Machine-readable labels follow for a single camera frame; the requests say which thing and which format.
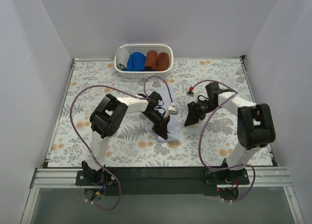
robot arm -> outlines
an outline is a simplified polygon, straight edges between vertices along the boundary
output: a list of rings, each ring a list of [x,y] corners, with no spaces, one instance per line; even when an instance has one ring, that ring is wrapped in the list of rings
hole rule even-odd
[[[167,139],[167,125],[170,116],[169,114],[160,114],[155,109],[161,100],[162,98],[157,92],[153,92],[146,100],[116,98],[111,94],[106,95],[90,116],[92,129],[91,149],[96,159],[104,164],[108,142],[118,131],[124,116],[128,113],[142,112],[154,124],[153,131],[162,138]],[[94,177],[100,166],[91,156],[86,162],[82,162],[82,168],[90,180],[96,180]]]
[[[189,114],[185,126],[204,120],[206,113],[212,112],[218,105],[235,94],[229,89],[220,89],[216,82],[208,84],[206,91],[207,100],[195,100],[188,104]],[[233,153],[225,159],[222,167],[246,164],[257,151],[275,140],[271,111],[267,104],[256,104],[235,96],[222,107],[237,116],[238,137],[238,143]]]

white wall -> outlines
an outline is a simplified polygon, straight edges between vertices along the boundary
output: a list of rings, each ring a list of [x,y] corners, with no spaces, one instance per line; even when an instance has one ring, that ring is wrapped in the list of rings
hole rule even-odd
[[[247,71],[257,102],[271,107],[273,153],[311,223],[312,0],[277,0],[247,55]]]
[[[71,58],[40,0],[0,0],[0,223],[20,222]]]
[[[165,43],[176,57],[246,55],[276,0],[42,0],[72,58]]]

white basket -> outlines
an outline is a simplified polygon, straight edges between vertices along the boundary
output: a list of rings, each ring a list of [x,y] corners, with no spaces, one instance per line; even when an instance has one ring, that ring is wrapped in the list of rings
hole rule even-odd
[[[126,48],[130,54],[132,54],[134,52],[140,52],[140,53],[146,55],[150,50],[154,50],[158,54],[160,54],[161,52],[165,52],[165,53],[167,53],[169,55],[169,67],[168,67],[168,69],[165,70],[165,71],[154,71],[154,72],[145,72],[145,71],[128,72],[128,71],[119,70],[117,68],[116,55],[115,55],[115,59],[114,59],[115,70],[117,70],[121,74],[121,76],[123,76],[124,78],[128,78],[128,79],[145,79],[145,78],[148,78],[151,75],[157,75],[157,76],[160,76],[160,77],[165,77],[165,76],[167,76],[169,74],[169,71],[173,67],[174,54],[172,52],[172,49],[169,46],[167,46],[167,45],[164,45],[164,44],[126,44],[126,45],[123,45],[121,47]]]

flower pattern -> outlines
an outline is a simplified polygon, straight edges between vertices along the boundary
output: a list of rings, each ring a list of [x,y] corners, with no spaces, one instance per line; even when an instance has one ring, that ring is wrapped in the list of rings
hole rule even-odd
[[[106,166],[201,166],[198,139],[205,121],[189,127],[184,127],[184,122],[188,114],[187,104],[192,101],[185,92],[203,79],[224,82],[237,90],[242,98],[252,100],[239,59],[175,60],[166,82],[172,86],[176,96],[180,142],[157,142],[152,131],[153,124],[143,114],[128,114],[109,142]],[[69,109],[79,91],[95,84],[137,94],[143,93],[144,80],[122,78],[111,61],[77,61],[50,150],[48,167],[81,167],[81,162],[89,156],[89,151],[71,126]],[[162,85],[162,81],[152,79],[147,83],[147,92],[151,93],[153,88]],[[195,91],[205,94],[205,84],[196,87]],[[106,94],[124,96],[110,88],[93,88],[82,94],[74,106],[75,126],[88,143],[92,139],[90,115]],[[209,165],[220,165],[236,144],[236,117],[220,109],[205,131],[202,141],[203,160]],[[256,153],[250,164],[272,165],[267,148]]]

towel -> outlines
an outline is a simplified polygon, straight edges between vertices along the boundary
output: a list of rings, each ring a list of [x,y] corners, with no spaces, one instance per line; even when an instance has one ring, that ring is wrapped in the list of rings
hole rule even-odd
[[[134,52],[130,55],[127,68],[123,71],[145,71],[145,60],[146,57],[142,53]]]
[[[174,102],[176,102],[175,94],[172,89],[172,87],[169,85],[171,97]],[[166,86],[154,88],[153,91],[156,91],[159,93],[162,97],[162,100],[164,102],[164,105],[162,106],[164,109],[167,109],[168,106],[171,105],[171,100],[169,97],[168,89]],[[162,137],[157,135],[157,141],[159,142],[178,142],[180,141],[180,127],[179,127],[179,121],[177,119],[177,115],[170,115],[170,121],[167,126],[168,129],[168,139],[164,140]]]
[[[156,51],[149,51],[146,54],[146,61],[145,61],[145,65],[144,68],[146,71],[155,71],[157,68],[157,57],[158,54]]]
[[[169,66],[169,56],[167,53],[162,52],[158,55],[156,71],[165,71]]]
[[[120,47],[116,51],[116,64],[117,68],[120,70],[127,68],[128,59],[130,57],[130,53],[124,47]]]

